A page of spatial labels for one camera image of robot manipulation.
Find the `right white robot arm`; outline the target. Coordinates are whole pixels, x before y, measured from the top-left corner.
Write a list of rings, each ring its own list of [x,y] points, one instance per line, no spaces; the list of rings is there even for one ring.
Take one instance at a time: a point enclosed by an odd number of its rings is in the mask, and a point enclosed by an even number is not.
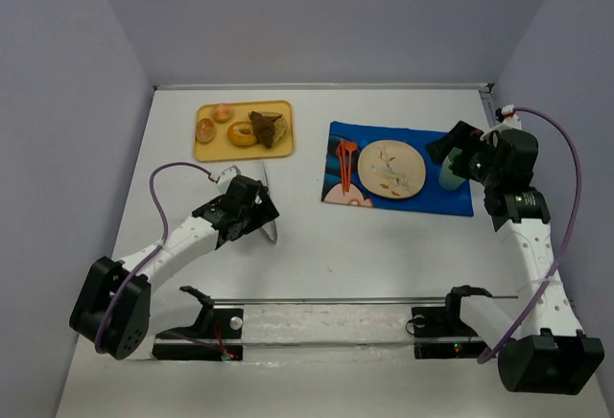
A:
[[[479,361],[497,361],[511,392],[577,395],[604,359],[602,342],[589,337],[572,310],[555,269],[550,212],[532,187],[536,138],[517,125],[483,132],[458,122],[426,147],[432,162],[484,186],[484,206],[511,263],[521,313],[510,318],[485,289],[452,288],[445,314],[486,345]]]

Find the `dark brown bread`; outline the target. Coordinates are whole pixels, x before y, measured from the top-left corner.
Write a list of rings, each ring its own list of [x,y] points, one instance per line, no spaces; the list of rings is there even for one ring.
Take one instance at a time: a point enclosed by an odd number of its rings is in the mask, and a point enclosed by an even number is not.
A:
[[[258,142],[270,149],[275,134],[273,121],[257,111],[251,111],[248,117],[251,121],[253,134]]]

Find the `green cup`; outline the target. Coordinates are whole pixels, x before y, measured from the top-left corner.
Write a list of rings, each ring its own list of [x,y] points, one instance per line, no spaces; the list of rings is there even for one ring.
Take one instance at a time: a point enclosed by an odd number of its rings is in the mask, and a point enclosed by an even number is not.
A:
[[[452,171],[452,164],[460,154],[460,149],[452,148],[441,164],[438,183],[446,191],[456,191],[465,182],[464,178],[455,175]]]

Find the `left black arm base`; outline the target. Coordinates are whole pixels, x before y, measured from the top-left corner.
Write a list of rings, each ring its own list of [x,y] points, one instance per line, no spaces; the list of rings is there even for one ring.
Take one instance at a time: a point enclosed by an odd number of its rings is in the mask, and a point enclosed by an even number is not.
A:
[[[241,361],[244,358],[244,309],[218,306],[209,295],[191,286],[182,286],[179,291],[188,297],[189,303],[197,303],[198,313],[191,324],[157,334],[152,357],[156,360]]]

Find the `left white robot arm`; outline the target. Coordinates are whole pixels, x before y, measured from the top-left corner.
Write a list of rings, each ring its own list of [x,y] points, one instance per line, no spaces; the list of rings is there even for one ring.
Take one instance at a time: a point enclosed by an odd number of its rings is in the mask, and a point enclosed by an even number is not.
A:
[[[99,354],[123,360],[150,331],[154,293],[180,270],[222,246],[275,221],[279,212],[262,181],[229,174],[217,181],[220,194],[171,230],[150,177],[150,194],[161,238],[119,260],[103,256],[83,282],[69,326],[90,340]]]

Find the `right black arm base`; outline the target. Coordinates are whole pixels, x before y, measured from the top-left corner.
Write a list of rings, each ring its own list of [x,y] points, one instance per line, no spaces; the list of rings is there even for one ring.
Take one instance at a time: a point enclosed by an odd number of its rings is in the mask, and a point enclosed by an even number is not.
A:
[[[413,338],[417,360],[474,360],[486,348],[472,329],[453,322],[443,306],[412,307],[405,330]]]

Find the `metal tongs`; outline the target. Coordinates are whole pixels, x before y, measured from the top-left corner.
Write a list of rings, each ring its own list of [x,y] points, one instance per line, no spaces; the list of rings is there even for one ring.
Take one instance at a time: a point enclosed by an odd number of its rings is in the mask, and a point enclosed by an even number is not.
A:
[[[267,169],[264,162],[261,162],[261,169],[263,175],[263,184],[268,187],[270,185]],[[270,221],[266,225],[260,228],[260,231],[265,236],[267,241],[271,244],[277,244],[278,233],[275,221]]]

